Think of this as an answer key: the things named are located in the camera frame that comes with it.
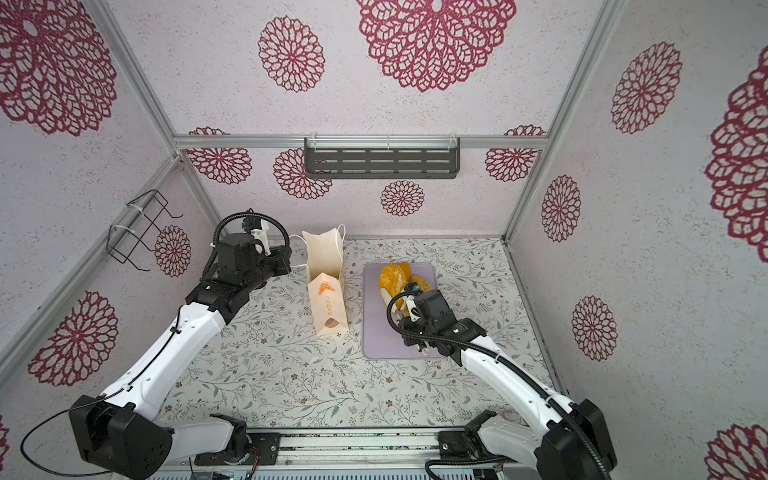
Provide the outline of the white paper bag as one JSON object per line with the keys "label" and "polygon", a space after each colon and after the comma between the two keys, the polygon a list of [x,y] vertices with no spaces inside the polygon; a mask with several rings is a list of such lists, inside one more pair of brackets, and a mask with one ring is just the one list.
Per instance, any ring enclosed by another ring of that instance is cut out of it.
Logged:
{"label": "white paper bag", "polygon": [[304,243],[306,260],[297,264],[307,278],[307,291],[312,323],[317,336],[343,334],[349,322],[345,303],[344,240],[346,226],[337,227],[322,234],[303,231],[289,239]]}

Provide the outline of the yellow elongated bread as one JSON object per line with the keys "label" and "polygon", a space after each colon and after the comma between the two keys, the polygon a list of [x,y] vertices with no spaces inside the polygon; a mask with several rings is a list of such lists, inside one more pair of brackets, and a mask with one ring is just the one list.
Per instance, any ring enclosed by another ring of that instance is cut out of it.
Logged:
{"label": "yellow elongated bread", "polygon": [[418,286],[421,292],[428,292],[434,289],[434,287],[424,278],[419,275],[412,275],[410,281]]}

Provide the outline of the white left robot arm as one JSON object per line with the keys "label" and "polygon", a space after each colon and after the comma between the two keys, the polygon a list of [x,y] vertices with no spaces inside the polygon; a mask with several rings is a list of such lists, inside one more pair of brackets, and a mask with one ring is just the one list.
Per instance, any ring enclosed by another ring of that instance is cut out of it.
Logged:
{"label": "white left robot arm", "polygon": [[130,479],[148,479],[166,462],[212,454],[244,460],[244,421],[223,414],[185,424],[157,422],[178,378],[210,340],[248,303],[252,291],[291,271],[291,248],[265,246],[265,236],[236,233],[219,240],[216,259],[186,296],[166,333],[97,397],[81,396],[68,413],[82,460]]}

